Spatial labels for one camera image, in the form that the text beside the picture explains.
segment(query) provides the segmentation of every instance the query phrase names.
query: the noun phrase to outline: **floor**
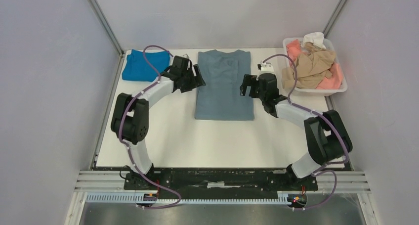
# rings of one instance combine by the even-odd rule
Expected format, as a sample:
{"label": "floor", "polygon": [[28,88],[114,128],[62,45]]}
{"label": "floor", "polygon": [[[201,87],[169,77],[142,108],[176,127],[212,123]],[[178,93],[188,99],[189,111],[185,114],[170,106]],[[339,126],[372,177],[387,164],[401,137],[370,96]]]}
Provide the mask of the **floor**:
{"label": "floor", "polygon": [[[308,206],[325,196],[310,194]],[[180,205],[162,210],[142,210],[133,204],[86,203],[80,225],[364,225],[356,194],[334,195],[322,207],[293,212],[283,205]]]}
{"label": "floor", "polygon": [[[170,50],[173,55],[188,54],[193,63],[198,52],[208,49]],[[219,49],[233,52],[237,49]],[[257,64],[265,58],[284,53],[282,48],[242,49],[251,53],[251,73],[257,74]],[[278,79],[285,58],[270,61]],[[147,82],[129,82],[120,79],[116,95],[121,92],[137,94]],[[278,87],[285,94],[280,81]],[[115,105],[115,97],[110,117]],[[307,152],[303,129],[285,120],[267,114],[254,100],[253,121],[202,121],[194,119],[195,90],[166,96],[150,109],[150,129],[146,137],[149,156],[156,167],[248,167],[284,168]],[[293,96],[293,101],[311,109],[326,111],[323,96]],[[121,167],[129,164],[126,149],[110,130],[110,118],[100,147],[97,167]]]}

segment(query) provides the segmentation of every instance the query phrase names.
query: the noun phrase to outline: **pink cloth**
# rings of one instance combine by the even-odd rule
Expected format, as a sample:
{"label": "pink cloth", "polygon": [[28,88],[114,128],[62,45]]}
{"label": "pink cloth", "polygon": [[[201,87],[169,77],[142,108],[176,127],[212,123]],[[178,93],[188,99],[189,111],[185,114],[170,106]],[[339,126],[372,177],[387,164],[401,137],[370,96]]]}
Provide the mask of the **pink cloth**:
{"label": "pink cloth", "polygon": [[[304,53],[301,50],[300,41],[295,40],[287,45],[287,54],[288,56],[295,61],[299,54]],[[318,90],[336,90],[339,89],[340,84],[343,81],[343,73],[338,63],[332,64],[330,68],[330,72],[332,73],[331,78],[325,77],[316,87]]]}
{"label": "pink cloth", "polygon": [[331,78],[324,78],[316,87],[316,89],[320,90],[330,90],[330,89],[339,89],[340,84],[343,81],[343,73],[338,63],[332,64],[330,68],[332,77]]}

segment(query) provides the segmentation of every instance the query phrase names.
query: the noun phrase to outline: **gray floor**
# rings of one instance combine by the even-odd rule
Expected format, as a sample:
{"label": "gray floor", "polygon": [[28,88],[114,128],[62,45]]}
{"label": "gray floor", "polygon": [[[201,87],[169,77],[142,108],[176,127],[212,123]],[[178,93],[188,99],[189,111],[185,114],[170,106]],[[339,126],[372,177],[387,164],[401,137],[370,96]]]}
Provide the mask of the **gray floor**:
{"label": "gray floor", "polygon": [[[308,195],[315,204],[325,197]],[[142,210],[132,204],[86,203],[81,225],[364,225],[356,194],[335,195],[324,206],[292,212],[281,205],[179,205]]]}

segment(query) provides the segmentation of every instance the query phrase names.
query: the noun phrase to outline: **blue towel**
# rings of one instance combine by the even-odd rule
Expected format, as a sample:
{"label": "blue towel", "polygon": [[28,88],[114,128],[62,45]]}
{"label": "blue towel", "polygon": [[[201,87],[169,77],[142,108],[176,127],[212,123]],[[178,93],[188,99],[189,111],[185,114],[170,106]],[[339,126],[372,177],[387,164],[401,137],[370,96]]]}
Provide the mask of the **blue towel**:
{"label": "blue towel", "polygon": [[253,99],[240,96],[244,74],[250,74],[250,52],[198,53],[198,65],[206,86],[197,90],[195,119],[253,120]]}
{"label": "blue towel", "polygon": [[[146,53],[148,61],[161,73],[170,63],[169,53],[166,51]],[[122,79],[128,81],[152,82],[156,79],[157,73],[145,61],[143,52],[132,50],[126,57],[126,66],[122,71]]]}

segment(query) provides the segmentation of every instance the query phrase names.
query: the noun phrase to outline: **robotic arm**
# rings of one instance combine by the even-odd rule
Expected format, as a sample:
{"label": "robotic arm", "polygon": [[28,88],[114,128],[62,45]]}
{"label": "robotic arm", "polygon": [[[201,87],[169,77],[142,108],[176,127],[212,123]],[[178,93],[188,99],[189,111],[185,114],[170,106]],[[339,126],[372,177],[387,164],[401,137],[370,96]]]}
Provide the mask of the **robotic arm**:
{"label": "robotic arm", "polygon": [[[144,174],[152,167],[144,140],[149,127],[149,109],[160,99],[175,92],[177,89],[183,93],[206,85],[198,65],[192,66],[192,63],[190,65],[189,63],[191,61],[188,58],[175,56],[172,65],[164,70],[160,80],[155,80],[157,84],[148,91],[143,92],[128,110],[129,112],[134,111],[134,114],[132,117],[126,116],[122,129],[122,138],[129,144],[133,161],[137,163],[137,167]],[[123,114],[131,100],[132,95],[125,93],[119,94],[116,100],[111,130],[116,133],[117,137]]]}
{"label": "robotic arm", "polygon": [[[288,103],[286,96],[279,94],[278,82],[273,74],[272,66],[258,65],[258,68],[262,70],[259,76],[244,76],[243,84],[240,86],[241,95],[245,95],[247,87],[250,87],[249,96],[259,98],[267,113],[290,121],[305,130],[308,153],[287,167],[287,174],[291,181],[310,176],[327,162],[343,156],[344,152],[336,135],[320,117],[292,106]],[[333,124],[343,139],[347,151],[350,152],[352,142],[339,114],[335,110],[329,110],[323,112],[323,116]],[[331,134],[326,136],[325,131],[331,131]]]}

